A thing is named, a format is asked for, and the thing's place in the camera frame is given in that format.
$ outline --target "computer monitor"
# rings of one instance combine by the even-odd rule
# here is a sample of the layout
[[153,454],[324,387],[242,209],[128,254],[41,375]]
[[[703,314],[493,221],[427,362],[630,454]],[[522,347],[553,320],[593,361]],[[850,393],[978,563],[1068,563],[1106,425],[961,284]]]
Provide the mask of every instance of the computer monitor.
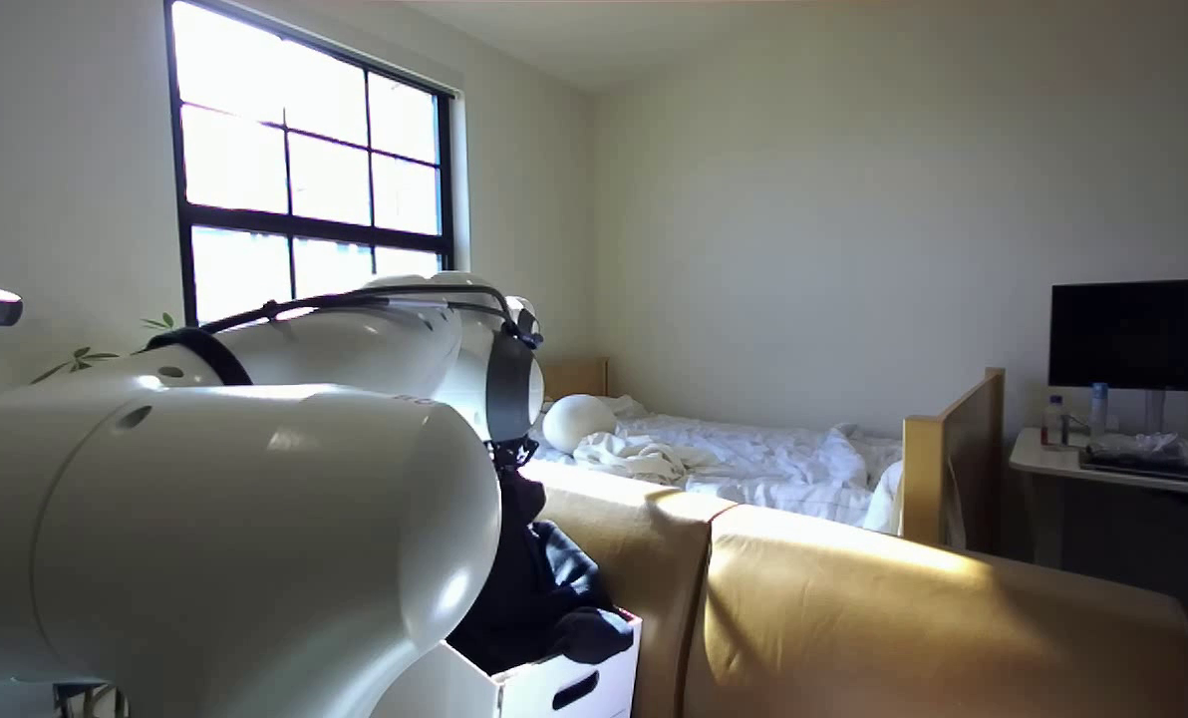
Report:
[[1051,289],[1048,385],[1188,393],[1188,281]]

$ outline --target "window pane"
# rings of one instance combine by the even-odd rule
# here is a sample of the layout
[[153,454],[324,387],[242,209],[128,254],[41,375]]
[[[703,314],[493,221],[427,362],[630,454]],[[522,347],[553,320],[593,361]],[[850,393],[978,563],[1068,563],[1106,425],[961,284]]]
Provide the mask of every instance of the window pane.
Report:
[[183,100],[252,121],[282,117],[279,76],[268,70],[279,36],[194,6],[170,6],[170,27]]
[[423,163],[373,156],[379,226],[440,237],[440,176]]
[[298,240],[298,297],[351,290],[371,281],[368,245]]
[[183,144],[190,204],[288,212],[279,132],[183,108]]
[[288,125],[361,144],[361,70],[282,43]]
[[292,137],[292,212],[368,224],[368,152]]
[[292,300],[282,237],[194,226],[190,249],[201,324]]
[[440,161],[440,111],[433,97],[388,76],[371,86],[371,144],[396,156]]
[[432,254],[432,250],[379,249],[379,273],[373,274],[433,274],[433,273],[440,273],[440,254]]

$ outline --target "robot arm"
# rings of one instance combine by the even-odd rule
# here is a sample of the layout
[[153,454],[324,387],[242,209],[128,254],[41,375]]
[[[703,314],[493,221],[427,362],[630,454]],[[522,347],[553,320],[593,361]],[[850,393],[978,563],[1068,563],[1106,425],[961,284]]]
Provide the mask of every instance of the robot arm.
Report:
[[105,680],[138,718],[368,714],[493,563],[484,445],[538,405],[533,337],[470,281],[207,331],[0,397],[0,686]]

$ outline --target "white cardboard box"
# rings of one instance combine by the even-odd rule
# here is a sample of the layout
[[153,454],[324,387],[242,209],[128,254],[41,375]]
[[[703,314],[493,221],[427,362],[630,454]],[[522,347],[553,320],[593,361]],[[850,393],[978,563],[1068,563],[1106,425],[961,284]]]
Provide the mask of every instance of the white cardboard box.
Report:
[[630,718],[643,619],[633,645],[599,668],[574,657],[522,664],[484,676],[453,645],[427,652],[371,712],[373,718]]

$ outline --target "wooden bed frame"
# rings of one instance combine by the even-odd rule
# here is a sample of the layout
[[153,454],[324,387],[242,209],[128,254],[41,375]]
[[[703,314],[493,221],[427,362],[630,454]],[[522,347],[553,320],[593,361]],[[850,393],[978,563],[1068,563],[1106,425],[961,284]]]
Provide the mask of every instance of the wooden bed frame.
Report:
[[[547,398],[614,397],[599,357],[543,361]],[[947,552],[995,547],[1006,371],[990,366],[937,414],[905,414],[905,508],[902,536]]]

